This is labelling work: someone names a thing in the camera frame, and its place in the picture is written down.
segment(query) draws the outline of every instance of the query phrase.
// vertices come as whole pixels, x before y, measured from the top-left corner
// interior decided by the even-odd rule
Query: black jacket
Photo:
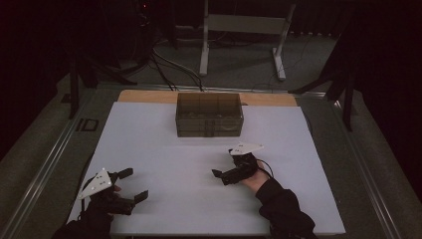
[[[260,214],[270,220],[271,234],[275,238],[317,239],[313,233],[313,220],[301,211],[295,194],[284,189],[276,179],[266,181],[256,197],[263,204]],[[81,214],[81,220],[63,226],[53,238],[108,239],[111,222],[111,216],[90,205]]]

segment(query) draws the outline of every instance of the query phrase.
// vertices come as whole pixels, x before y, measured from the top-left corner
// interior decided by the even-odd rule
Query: sleeve cuff
[[[283,193],[284,190],[283,186],[276,179],[270,178],[260,187],[255,196],[264,205],[273,197]]]

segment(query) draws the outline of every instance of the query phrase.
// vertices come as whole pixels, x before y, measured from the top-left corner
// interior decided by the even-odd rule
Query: person
[[[258,165],[264,168],[261,161]],[[313,220],[301,211],[296,195],[262,170],[241,181],[261,201],[259,213],[270,221],[270,232],[275,239],[317,239]],[[113,216],[89,204],[81,219],[71,221],[53,235],[53,239],[108,239]]]

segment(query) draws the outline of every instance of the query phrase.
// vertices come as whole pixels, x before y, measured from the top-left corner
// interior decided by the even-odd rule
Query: translucent storage box
[[[243,112],[239,94],[179,93],[177,136],[239,136]]]

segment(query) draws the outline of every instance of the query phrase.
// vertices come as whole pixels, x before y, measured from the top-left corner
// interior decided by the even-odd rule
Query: white tag
[[[233,150],[230,151],[230,155],[243,155],[248,152],[253,152],[261,148],[263,148],[262,144],[239,142],[239,144],[237,144],[233,148]]]
[[[109,187],[111,187],[111,179],[108,176],[108,172],[103,168],[102,171],[97,173],[81,194],[79,194],[78,198],[84,199]]]

